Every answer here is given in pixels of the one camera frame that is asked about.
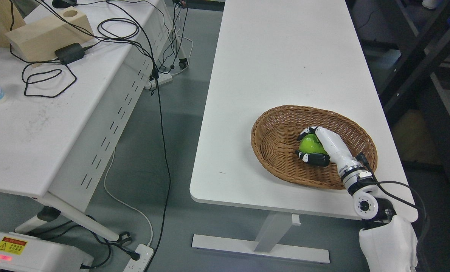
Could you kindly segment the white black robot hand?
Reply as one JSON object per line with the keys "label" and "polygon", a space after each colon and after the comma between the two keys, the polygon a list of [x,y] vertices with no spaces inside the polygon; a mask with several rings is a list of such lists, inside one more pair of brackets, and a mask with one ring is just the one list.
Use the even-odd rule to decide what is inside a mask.
{"label": "white black robot hand", "polygon": [[350,150],[339,134],[322,126],[309,126],[299,134],[296,140],[300,142],[307,134],[315,134],[317,136],[327,155],[320,153],[302,153],[299,150],[295,150],[295,154],[303,162],[320,167],[326,167],[330,162],[333,162],[337,165],[338,170],[360,164],[353,158]]}

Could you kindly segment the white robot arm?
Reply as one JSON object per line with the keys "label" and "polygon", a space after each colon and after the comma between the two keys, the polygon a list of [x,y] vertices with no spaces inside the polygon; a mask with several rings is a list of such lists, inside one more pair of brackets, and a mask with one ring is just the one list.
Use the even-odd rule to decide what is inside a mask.
{"label": "white robot arm", "polygon": [[360,248],[371,272],[415,272],[417,238],[410,221],[397,214],[372,171],[350,153],[334,155],[338,174],[352,196],[353,208],[365,227]]}

